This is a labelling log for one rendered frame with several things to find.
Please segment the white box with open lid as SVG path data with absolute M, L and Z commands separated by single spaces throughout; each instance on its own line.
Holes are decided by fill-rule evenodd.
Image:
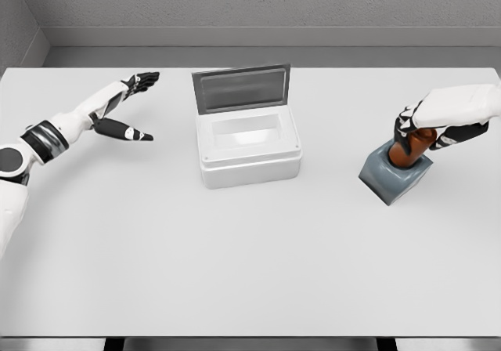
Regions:
M 288 105 L 288 63 L 194 72 L 192 80 L 206 188 L 298 175 L 303 153 Z

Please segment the brown and grey stamp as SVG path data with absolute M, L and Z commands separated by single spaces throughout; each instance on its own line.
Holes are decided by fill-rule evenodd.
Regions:
M 411 190 L 427 173 L 433 161 L 424 152 L 437 139 L 434 128 L 419 128 L 408 134 L 411 154 L 406 155 L 393 139 L 376 148 L 366 159 L 359 178 L 386 205 Z

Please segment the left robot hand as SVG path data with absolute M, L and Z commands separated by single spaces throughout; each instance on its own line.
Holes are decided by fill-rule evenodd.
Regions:
M 97 134 L 125 141 L 153 141 L 152 135 L 110 119 L 107 115 L 130 96 L 146 92 L 156 84 L 159 77 L 160 73 L 155 71 L 133 74 L 129 78 L 114 81 L 87 98 L 76 110 L 88 116 L 90 129 Z

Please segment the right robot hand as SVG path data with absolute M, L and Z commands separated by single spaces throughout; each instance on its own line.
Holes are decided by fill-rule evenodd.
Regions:
M 421 101 L 400 112 L 395 119 L 394 141 L 409 155 L 411 132 L 443 128 L 443 133 L 429 147 L 440 150 L 486 133 L 495 117 L 501 117 L 501 82 L 433 89 Z

